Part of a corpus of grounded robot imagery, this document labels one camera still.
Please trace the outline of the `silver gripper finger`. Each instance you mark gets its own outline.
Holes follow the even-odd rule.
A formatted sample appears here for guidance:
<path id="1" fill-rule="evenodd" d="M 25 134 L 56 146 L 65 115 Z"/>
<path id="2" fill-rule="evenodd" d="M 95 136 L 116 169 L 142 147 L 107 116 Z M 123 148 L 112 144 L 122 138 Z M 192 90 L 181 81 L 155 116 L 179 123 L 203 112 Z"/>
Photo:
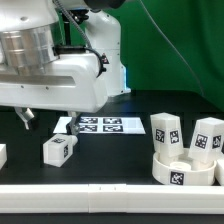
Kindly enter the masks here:
<path id="1" fill-rule="evenodd" d="M 30 108 L 15 107 L 16 114 L 24 122 L 25 128 L 30 129 L 30 121 L 34 118 L 34 114 Z"/>
<path id="2" fill-rule="evenodd" d="M 69 135 L 77 135 L 80 129 L 79 120 L 81 113 L 69 111 L 68 116 L 71 118 L 71 120 L 66 124 L 66 131 Z"/>

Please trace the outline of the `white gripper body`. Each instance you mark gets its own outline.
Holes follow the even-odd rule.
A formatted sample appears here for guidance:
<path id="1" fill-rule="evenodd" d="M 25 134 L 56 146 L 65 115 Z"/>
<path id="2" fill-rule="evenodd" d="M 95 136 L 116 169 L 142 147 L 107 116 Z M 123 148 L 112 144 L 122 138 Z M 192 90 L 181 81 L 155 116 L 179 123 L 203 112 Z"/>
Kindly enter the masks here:
<path id="1" fill-rule="evenodd" d="M 0 105 L 74 112 L 97 112 L 107 99 L 92 53 L 63 54 L 45 65 L 44 74 L 20 76 L 0 65 Z"/>

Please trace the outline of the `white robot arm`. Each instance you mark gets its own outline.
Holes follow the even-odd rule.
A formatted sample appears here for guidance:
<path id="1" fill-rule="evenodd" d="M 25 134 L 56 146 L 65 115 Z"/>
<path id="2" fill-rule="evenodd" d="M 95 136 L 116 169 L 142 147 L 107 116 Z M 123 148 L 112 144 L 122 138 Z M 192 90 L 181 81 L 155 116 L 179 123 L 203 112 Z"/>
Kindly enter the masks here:
<path id="1" fill-rule="evenodd" d="M 127 0 L 0 0 L 0 106 L 28 124 L 34 109 L 76 119 L 130 91 L 121 26 Z"/>

